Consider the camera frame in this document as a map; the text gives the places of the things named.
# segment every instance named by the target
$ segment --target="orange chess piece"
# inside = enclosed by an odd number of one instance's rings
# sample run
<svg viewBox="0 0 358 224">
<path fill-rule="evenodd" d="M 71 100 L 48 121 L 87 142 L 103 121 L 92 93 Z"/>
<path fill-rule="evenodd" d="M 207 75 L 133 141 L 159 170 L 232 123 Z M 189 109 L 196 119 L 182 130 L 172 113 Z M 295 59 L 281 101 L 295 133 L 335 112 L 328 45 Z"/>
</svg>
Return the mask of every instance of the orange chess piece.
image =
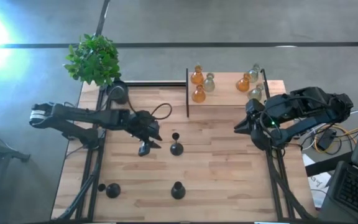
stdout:
<svg viewBox="0 0 358 224">
<path fill-rule="evenodd" d="M 196 103 L 202 103 L 205 100 L 205 92 L 202 85 L 196 87 L 196 91 L 192 94 L 191 98 Z"/>
<path fill-rule="evenodd" d="M 201 65 L 196 65 L 195 72 L 191 75 L 191 82 L 193 84 L 196 84 L 196 85 L 203 84 L 204 76 L 201 73 L 202 70 L 203 70 L 203 68 L 201 67 Z"/>
<path fill-rule="evenodd" d="M 251 75 L 249 73 L 244 73 L 244 77 L 241 78 L 237 83 L 236 87 L 239 91 L 245 92 L 249 90 L 249 80 L 251 79 Z"/>
</svg>

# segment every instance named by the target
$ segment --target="concrete floor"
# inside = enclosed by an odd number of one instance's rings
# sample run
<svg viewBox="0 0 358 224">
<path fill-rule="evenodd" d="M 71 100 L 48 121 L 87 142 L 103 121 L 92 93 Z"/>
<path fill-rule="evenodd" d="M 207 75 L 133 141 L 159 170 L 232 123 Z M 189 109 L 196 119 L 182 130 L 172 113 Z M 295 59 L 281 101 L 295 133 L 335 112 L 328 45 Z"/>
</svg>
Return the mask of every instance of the concrete floor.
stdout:
<svg viewBox="0 0 358 224">
<path fill-rule="evenodd" d="M 103 0 L 0 0 L 0 44 L 77 42 L 96 31 Z M 355 0 L 113 0 L 103 35 L 115 42 L 358 41 Z M 28 125 L 30 107 L 76 103 L 81 83 L 62 64 L 67 49 L 0 49 L 0 137 L 31 154 L 13 160 L 0 193 L 0 223 L 48 220 L 67 140 Z M 259 62 L 287 91 L 320 86 L 358 109 L 358 47 L 119 49 L 125 80 L 183 80 L 185 68 L 240 72 Z M 358 114 L 344 126 L 358 127 Z M 325 156 L 308 154 L 315 160 Z"/>
</svg>

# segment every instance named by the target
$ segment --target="yellow wire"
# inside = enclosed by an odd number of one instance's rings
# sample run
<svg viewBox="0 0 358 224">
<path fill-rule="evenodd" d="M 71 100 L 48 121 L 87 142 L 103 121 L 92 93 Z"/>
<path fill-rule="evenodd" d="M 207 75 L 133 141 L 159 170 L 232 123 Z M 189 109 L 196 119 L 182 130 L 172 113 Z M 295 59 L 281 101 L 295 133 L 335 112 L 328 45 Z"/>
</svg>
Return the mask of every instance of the yellow wire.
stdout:
<svg viewBox="0 0 358 224">
<path fill-rule="evenodd" d="M 324 125 L 324 126 L 321 127 L 321 128 L 327 128 L 327 127 L 329 127 L 329 124 Z M 357 132 L 357 131 L 358 131 L 358 128 L 355 128 L 355 129 L 353 129 L 353 130 L 348 131 L 348 130 L 346 130 L 346 129 L 342 128 L 341 126 L 338 126 L 338 125 L 332 125 L 332 127 L 338 128 L 338 129 L 342 130 L 342 131 L 344 132 L 344 134 L 343 134 L 342 136 L 350 135 L 350 136 L 351 136 L 350 139 L 354 141 L 354 144 L 357 144 L 357 141 L 354 139 L 354 137 L 353 137 L 351 134 Z M 326 151 L 328 151 L 328 150 L 332 147 L 332 145 L 333 145 L 333 144 L 329 145 L 329 147 L 326 149 Z M 321 150 L 319 150 L 318 147 L 317 147 L 317 134 L 314 136 L 314 148 L 315 148 L 316 151 L 319 152 L 319 153 L 325 153 L 325 151 L 321 151 Z"/>
</svg>

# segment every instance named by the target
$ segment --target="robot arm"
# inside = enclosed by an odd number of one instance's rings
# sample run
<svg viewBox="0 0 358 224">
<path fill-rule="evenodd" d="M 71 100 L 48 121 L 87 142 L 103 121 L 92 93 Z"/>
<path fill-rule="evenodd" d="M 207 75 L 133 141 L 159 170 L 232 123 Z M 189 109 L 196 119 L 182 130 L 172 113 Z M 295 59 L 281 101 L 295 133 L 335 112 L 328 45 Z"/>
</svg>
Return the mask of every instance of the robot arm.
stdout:
<svg viewBox="0 0 358 224">
<path fill-rule="evenodd" d="M 55 103 L 44 103 L 32 107 L 31 126 L 42 129 L 54 128 L 61 131 L 66 138 L 68 136 L 78 138 L 90 149 L 98 147 L 97 129 L 85 129 L 67 120 L 93 123 L 113 131 L 125 130 L 143 141 L 139 148 L 139 156 L 147 155 L 150 148 L 160 148 L 158 144 L 149 139 L 152 137 L 159 141 L 162 140 L 159 135 L 158 122 L 148 111 L 138 111 L 132 114 L 126 109 L 93 111 Z"/>
<path fill-rule="evenodd" d="M 340 123 L 349 115 L 353 103 L 346 94 L 325 93 L 318 87 L 308 87 L 269 98 L 265 106 L 257 100 L 246 104 L 247 117 L 234 127 L 234 132 L 251 135 L 261 150 L 282 147 L 297 134 L 322 123 Z M 306 118 L 280 129 L 280 124 L 295 118 Z M 272 132 L 268 128 L 276 127 Z"/>
</svg>

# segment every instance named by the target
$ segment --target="black chess piece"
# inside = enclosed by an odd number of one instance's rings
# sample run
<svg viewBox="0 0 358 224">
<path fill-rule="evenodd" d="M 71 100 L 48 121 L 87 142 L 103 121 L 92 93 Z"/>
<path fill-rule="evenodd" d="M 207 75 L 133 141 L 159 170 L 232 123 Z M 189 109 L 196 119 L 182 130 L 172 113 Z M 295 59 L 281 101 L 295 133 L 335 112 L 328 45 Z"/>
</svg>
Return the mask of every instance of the black chess piece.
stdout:
<svg viewBox="0 0 358 224">
<path fill-rule="evenodd" d="M 174 199 L 182 199 L 186 194 L 186 189 L 183 184 L 179 181 L 176 181 L 171 189 L 171 195 Z"/>
<path fill-rule="evenodd" d="M 116 183 L 109 184 L 106 188 L 106 195 L 109 198 L 116 198 L 120 193 L 121 187 Z"/>
<path fill-rule="evenodd" d="M 174 156 L 180 156 L 183 153 L 183 146 L 182 144 L 178 143 L 179 134 L 173 133 L 172 138 L 175 140 L 175 143 L 171 145 L 171 153 Z"/>
<path fill-rule="evenodd" d="M 106 189 L 106 184 L 99 184 L 98 185 L 98 191 L 102 192 Z"/>
</svg>

